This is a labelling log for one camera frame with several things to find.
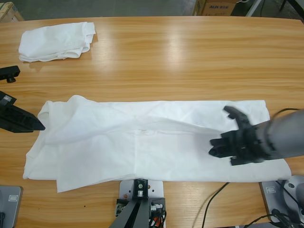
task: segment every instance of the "electrical cable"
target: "electrical cable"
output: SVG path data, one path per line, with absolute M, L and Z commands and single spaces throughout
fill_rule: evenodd
M 201 228 L 204 228 L 204 225 L 205 225 L 205 220 L 206 220 L 206 215 L 207 215 L 207 210 L 208 210 L 208 207 L 211 203 L 211 201 L 213 200 L 214 197 L 216 197 L 216 195 L 218 195 L 220 193 L 220 191 L 222 191 L 227 185 L 229 184 L 229 182 L 227 182 L 226 184 L 224 184 L 221 188 L 219 188 L 219 190 L 211 197 L 211 199 L 209 200 L 207 206 L 206 206 L 206 210 L 205 210 L 205 214 L 204 214 L 204 219 L 203 219 L 203 224 L 201 226 Z
M 248 225 L 245 225 L 244 228 L 248 228 L 249 226 L 251 226 L 251 225 L 254 224 L 255 222 L 259 221 L 260 219 L 263 219 L 263 218 L 265 218 L 265 217 L 270 217 L 270 216 L 276 217 L 279 221 L 284 222 L 285 224 L 286 224 L 286 220 L 284 221 L 282 218 L 283 218 L 283 217 L 287 217 L 287 218 L 290 219 L 290 217 L 289 217 L 288 215 L 284 214 L 284 213 L 279 213 L 279 212 L 278 212 L 278 213 L 272 213 L 272 214 L 263 215 L 263 216 L 261 216 L 261 217 L 255 219 L 255 220 L 253 220 L 253 221 L 250 222 Z M 285 226 L 283 226 L 283 227 L 290 227 L 290 228 L 293 228 L 293 227 L 294 227 L 290 221 L 289 221 L 288 223 L 289 223 L 288 225 L 285 225 Z
M 155 213 L 155 215 L 153 216 L 153 218 L 149 222 L 149 227 L 150 228 L 163 228 L 166 217 L 167 217 L 167 211 L 166 210 L 162 209 L 161 212 Z
M 284 191 L 290 196 L 290 198 L 292 198 L 294 200 L 294 202 L 297 203 L 298 207 L 302 208 L 300 203 L 289 193 L 289 191 L 287 191 L 287 189 L 284 187 L 284 185 L 278 181 L 276 181 L 276 183 L 278 183 L 282 189 L 284 189 Z
M 260 10 L 260 17 L 262 17 L 262 10 L 263 10 L 263 7 L 264 7 L 264 4 L 265 4 L 265 1 L 266 1 L 266 0 L 264 0 L 264 1 L 263 1 L 262 7 L 261 7 L 261 10 Z
M 275 113 L 272 118 L 269 120 L 269 122 L 267 123 L 267 126 L 265 127 L 265 130 L 264 130 L 264 138 L 265 138 L 265 141 L 267 143 L 267 145 L 271 148 L 271 150 L 275 151 L 275 147 L 273 145 L 273 143 L 271 142 L 271 140 L 269 139 L 269 129 L 271 127 L 271 124 L 274 120 L 274 118 L 279 115 L 280 113 L 282 112 L 285 112 L 285 111 L 290 111 L 290 110 L 293 110 L 293 111 L 298 111 L 299 109 L 298 108 L 284 108 L 280 111 L 278 111 L 277 113 Z

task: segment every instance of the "metal bracket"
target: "metal bracket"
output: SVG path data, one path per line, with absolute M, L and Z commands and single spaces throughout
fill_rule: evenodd
M 1 228 L 15 227 L 22 191 L 19 186 L 0 186 L 0 212 L 3 218 Z

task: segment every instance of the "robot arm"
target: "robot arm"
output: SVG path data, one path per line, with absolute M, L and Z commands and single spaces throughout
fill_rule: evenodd
M 234 107 L 225 106 L 224 110 L 239 129 L 210 140 L 210 155 L 231 157 L 232 165 L 304 155 L 304 109 L 257 125 L 251 125 L 247 116 Z

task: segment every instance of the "white fabric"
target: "white fabric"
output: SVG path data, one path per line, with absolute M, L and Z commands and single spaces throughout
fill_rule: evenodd
M 46 26 L 22 34 L 19 59 L 25 62 L 78 58 L 90 50 L 94 23 L 80 22 Z
M 236 130 L 225 105 L 252 124 L 269 120 L 264 101 L 97 103 L 75 95 L 47 101 L 46 129 L 27 153 L 23 178 L 57 180 L 58 192 L 110 180 L 256 182 L 288 179 L 281 160 L 231 166 L 208 154 L 210 139 Z

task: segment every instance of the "bolt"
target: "bolt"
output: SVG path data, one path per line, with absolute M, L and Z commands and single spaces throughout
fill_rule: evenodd
M 143 191 L 137 191 L 137 197 L 143 197 Z

